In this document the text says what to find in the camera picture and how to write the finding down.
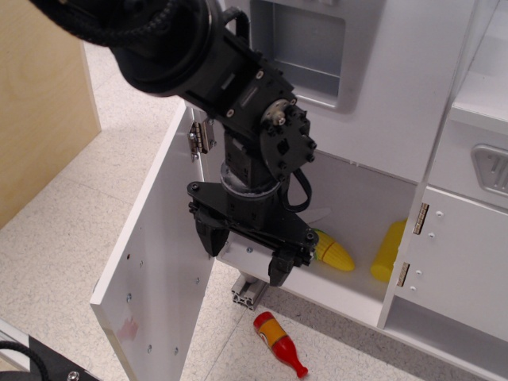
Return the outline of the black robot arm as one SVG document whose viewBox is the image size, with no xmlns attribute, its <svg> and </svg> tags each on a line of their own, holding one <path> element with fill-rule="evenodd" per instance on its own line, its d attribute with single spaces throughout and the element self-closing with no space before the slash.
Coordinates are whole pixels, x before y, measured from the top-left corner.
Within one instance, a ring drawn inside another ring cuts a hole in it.
<svg viewBox="0 0 508 381">
<path fill-rule="evenodd" d="M 38 1 L 60 28 L 114 54 L 125 80 L 154 96 L 177 95 L 219 121 L 225 158 L 219 183 L 191 183 L 190 212 L 216 256 L 230 233 L 272 251 L 272 286 L 310 263 L 318 235 L 288 200 L 291 179 L 314 161 L 310 121 L 292 86 L 249 44 L 249 19 L 215 1 Z"/>
</svg>

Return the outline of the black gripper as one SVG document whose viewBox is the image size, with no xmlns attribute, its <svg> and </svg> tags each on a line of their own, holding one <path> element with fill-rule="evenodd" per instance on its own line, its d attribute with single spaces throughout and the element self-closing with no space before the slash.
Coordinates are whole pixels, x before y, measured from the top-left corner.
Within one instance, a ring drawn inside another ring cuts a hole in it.
<svg viewBox="0 0 508 381">
<path fill-rule="evenodd" d="M 206 252 L 216 257 L 231 232 L 273 251 L 269 283 L 284 284 L 294 266 L 309 265 L 317 234 L 296 214 L 286 210 L 276 193 L 261 198 L 230 194 L 220 183 L 192 182 L 189 211 Z"/>
</svg>

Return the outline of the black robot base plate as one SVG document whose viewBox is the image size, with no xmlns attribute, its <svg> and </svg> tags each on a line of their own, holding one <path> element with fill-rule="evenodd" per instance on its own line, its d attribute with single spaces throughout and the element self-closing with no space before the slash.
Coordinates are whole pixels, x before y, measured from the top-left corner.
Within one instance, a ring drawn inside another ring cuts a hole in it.
<svg viewBox="0 0 508 381">
<path fill-rule="evenodd" d="M 49 348 L 46 344 L 29 337 L 29 348 L 44 362 L 50 380 L 97 381 L 100 378 L 92 375 L 87 369 L 72 362 L 67 357 Z"/>
</svg>

